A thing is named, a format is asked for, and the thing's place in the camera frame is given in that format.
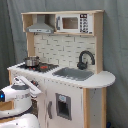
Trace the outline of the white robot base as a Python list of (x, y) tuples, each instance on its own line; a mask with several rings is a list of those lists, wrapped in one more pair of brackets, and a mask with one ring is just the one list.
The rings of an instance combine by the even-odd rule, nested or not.
[(24, 114), (18, 119), (0, 123), (0, 128), (40, 128), (40, 124), (35, 115)]

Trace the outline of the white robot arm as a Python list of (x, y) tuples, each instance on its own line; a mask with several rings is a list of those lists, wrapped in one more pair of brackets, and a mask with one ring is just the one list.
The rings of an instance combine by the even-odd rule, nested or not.
[(20, 116), (32, 109), (32, 97), (41, 94), (41, 90), (24, 76), (17, 76), (13, 83), (0, 90), (0, 102), (14, 101), (12, 110), (0, 110), (0, 119)]

